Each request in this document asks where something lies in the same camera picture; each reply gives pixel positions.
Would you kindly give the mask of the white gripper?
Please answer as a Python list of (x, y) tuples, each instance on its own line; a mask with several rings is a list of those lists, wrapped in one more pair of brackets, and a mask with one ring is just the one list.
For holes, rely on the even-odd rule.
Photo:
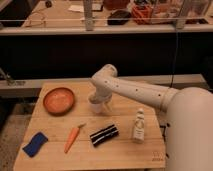
[(111, 102), (112, 92), (102, 88), (96, 88), (88, 97), (88, 100), (92, 104), (101, 104), (104, 103), (105, 108), (108, 112), (113, 111)]

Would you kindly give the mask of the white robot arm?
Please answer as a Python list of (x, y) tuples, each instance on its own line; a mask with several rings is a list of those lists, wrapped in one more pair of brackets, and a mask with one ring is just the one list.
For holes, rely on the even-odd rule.
[(104, 65), (92, 77), (99, 103), (114, 93), (167, 114), (165, 171), (213, 171), (213, 93), (198, 87), (181, 90), (123, 80)]

